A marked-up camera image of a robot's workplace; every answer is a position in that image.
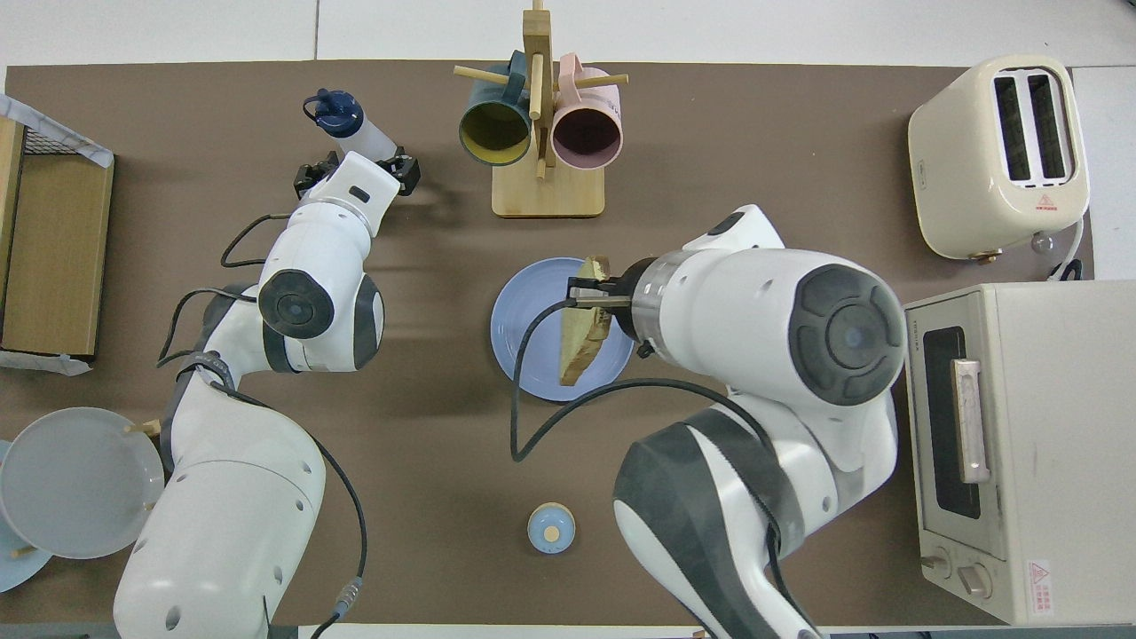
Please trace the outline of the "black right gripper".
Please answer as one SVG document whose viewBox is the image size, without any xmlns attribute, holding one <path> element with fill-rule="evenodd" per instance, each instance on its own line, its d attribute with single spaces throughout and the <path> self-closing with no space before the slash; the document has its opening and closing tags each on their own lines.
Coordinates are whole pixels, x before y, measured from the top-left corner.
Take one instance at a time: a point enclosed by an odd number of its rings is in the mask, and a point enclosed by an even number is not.
<svg viewBox="0 0 1136 639">
<path fill-rule="evenodd" d="M 601 294 L 612 296 L 574 296 L 573 308 L 577 309 L 612 309 L 613 320 L 619 324 L 620 330 L 636 343 L 642 341 L 638 337 L 632 312 L 636 290 L 645 272 L 658 262 L 655 257 L 646 257 L 633 263 L 617 279 L 568 279 L 568 291 L 593 290 Z"/>
</svg>

